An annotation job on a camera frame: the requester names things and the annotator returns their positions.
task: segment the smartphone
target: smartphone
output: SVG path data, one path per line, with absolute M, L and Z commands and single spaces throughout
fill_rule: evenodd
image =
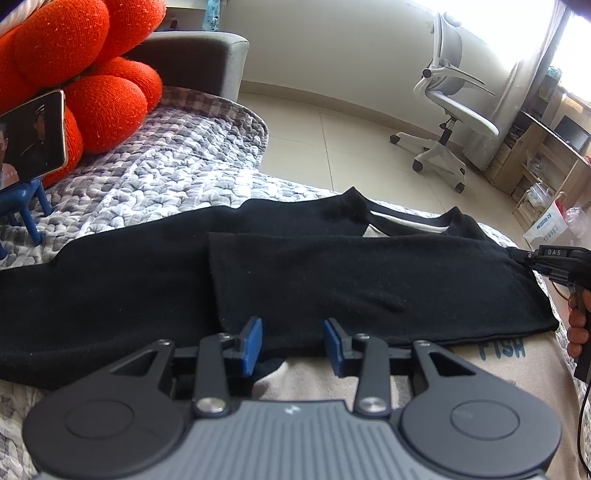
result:
M 0 116 L 0 191 L 67 163 L 63 90 L 52 90 Z

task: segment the chair base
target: chair base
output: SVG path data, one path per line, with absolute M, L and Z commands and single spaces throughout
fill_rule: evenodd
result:
M 404 132 L 399 132 L 396 135 L 392 135 L 390 141 L 393 144 L 403 141 L 423 147 L 426 151 L 414 157 L 413 170 L 420 172 L 425 162 L 435 165 L 453 174 L 451 178 L 455 191 L 458 193 L 464 191 L 466 185 L 466 164 L 457 158 L 449 148 L 439 143 L 438 140 L 415 137 Z

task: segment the metal screw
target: metal screw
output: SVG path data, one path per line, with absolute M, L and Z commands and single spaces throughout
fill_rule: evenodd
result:
M 367 413 L 386 411 L 386 402 L 379 397 L 365 397 L 359 402 L 359 408 Z
M 203 397 L 197 402 L 197 408 L 204 413 L 220 413 L 226 409 L 226 402 L 217 397 Z

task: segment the tile floor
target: tile floor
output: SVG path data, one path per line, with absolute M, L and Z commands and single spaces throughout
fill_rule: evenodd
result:
M 511 215 L 515 202 L 468 170 L 457 194 L 429 166 L 417 174 L 411 153 L 389 142 L 391 128 L 315 105 L 241 93 L 239 102 L 260 115 L 271 138 L 261 171 L 275 177 L 363 195 L 406 207 L 442 213 L 454 205 L 526 248 Z

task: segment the gray checkered blanket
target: gray checkered blanket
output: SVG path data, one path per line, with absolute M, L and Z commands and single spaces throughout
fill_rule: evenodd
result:
M 43 217 L 39 205 L 32 205 L 43 236 L 40 246 L 31 245 L 24 227 L 0 223 L 0 242 L 8 252 L 0 269 L 47 262 L 80 236 L 187 210 L 238 207 L 249 198 L 296 202 L 334 194 L 260 173 L 267 141 L 263 120 L 243 106 L 193 90 L 166 88 L 159 107 L 124 145 L 100 157 L 85 158 L 71 175 L 47 190 L 54 207 L 50 216 Z M 498 231 L 481 227 L 499 244 L 514 245 Z M 538 282 L 547 293 L 540 277 Z M 566 355 L 562 325 L 557 337 L 574 369 Z M 22 443 L 21 426 L 42 396 L 35 388 L 0 381 L 0 480 L 25 480 L 35 474 Z M 591 437 L 588 429 L 585 436 Z

